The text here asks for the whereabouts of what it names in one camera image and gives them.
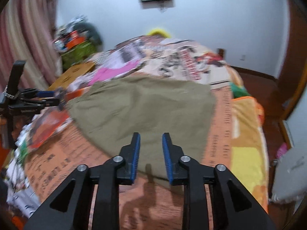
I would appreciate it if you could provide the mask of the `orange box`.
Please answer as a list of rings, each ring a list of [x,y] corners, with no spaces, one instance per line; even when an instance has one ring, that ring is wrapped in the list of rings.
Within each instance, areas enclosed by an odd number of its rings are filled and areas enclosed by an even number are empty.
[[[67,49],[72,49],[73,47],[83,43],[86,40],[84,36],[80,36],[77,30],[72,31],[69,34],[68,40],[65,43]]]

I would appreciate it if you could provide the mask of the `green fabric storage box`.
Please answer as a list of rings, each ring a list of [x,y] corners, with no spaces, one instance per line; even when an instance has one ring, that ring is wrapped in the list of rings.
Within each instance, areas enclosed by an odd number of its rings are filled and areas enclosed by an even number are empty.
[[[70,50],[61,54],[62,68],[64,71],[69,69],[72,65],[79,64],[87,59],[90,55],[95,53],[96,46],[89,40],[86,40]]]

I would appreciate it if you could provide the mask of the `printed bed blanket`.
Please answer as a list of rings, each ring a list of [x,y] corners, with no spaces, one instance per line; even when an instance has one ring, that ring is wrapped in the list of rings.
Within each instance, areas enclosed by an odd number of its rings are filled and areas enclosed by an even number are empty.
[[[40,202],[79,164],[104,163],[140,133],[136,184],[122,187],[122,229],[179,229],[183,193],[167,182],[162,134],[197,161],[222,163],[264,208],[268,205],[268,164],[262,125],[264,109],[247,94],[239,74],[219,55],[191,40],[169,42],[149,36],[117,46],[139,44],[143,59],[119,77],[103,64],[97,77],[69,96],[64,129],[53,123],[56,111],[34,121],[44,138],[26,156],[26,179]]]

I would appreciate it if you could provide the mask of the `yellow foam tube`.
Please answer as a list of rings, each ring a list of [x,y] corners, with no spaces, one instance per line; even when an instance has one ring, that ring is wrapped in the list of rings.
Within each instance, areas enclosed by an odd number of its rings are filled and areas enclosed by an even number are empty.
[[[147,36],[159,36],[159,37],[162,37],[164,39],[170,39],[171,38],[170,33],[168,33],[166,30],[161,29],[161,28],[154,28],[154,29],[150,30],[146,35]]]

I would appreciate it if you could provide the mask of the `wooden door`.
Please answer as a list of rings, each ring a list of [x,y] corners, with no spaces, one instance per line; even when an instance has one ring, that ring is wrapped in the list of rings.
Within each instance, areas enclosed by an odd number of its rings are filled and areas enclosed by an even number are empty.
[[[288,0],[290,28],[288,47],[277,87],[287,100],[292,97],[299,85],[306,61],[306,17],[293,0]]]

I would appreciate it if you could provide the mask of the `olive green pants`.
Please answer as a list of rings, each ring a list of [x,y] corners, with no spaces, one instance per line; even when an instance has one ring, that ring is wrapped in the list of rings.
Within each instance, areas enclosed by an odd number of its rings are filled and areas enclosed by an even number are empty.
[[[216,105],[208,85],[131,75],[95,83],[66,108],[86,139],[109,156],[140,134],[138,171],[151,172],[168,187],[162,136],[169,133],[183,152],[201,160]]]

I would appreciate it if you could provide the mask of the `pink folded garment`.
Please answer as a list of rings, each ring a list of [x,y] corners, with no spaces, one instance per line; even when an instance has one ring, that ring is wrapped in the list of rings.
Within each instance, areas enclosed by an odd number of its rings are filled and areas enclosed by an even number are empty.
[[[93,85],[96,82],[103,82],[111,80],[115,77],[122,76],[127,74],[130,71],[137,69],[142,63],[139,60],[126,62],[122,67],[110,68],[110,67],[101,67],[94,77],[88,83],[89,86]]]

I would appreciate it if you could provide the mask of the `pink slipper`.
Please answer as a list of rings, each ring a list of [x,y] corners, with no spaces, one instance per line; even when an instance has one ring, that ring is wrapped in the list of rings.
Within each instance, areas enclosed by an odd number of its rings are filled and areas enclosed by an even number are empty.
[[[287,151],[288,151],[287,144],[284,142],[284,143],[281,144],[281,146],[277,150],[276,158],[280,159],[282,156],[284,156],[286,154]]]

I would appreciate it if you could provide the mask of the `striped red gold curtain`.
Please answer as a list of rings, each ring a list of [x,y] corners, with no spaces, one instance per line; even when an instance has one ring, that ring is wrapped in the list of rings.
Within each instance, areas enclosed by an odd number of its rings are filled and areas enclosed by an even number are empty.
[[[1,11],[1,90],[17,60],[26,64],[22,88],[48,88],[62,74],[55,50],[57,0],[9,0]]]

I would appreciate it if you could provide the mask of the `wooden bed post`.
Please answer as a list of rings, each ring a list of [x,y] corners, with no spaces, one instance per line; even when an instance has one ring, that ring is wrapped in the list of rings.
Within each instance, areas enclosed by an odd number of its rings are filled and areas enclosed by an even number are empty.
[[[222,58],[222,59],[225,59],[225,53],[226,53],[226,50],[223,49],[223,48],[218,48],[217,49],[217,54]]]

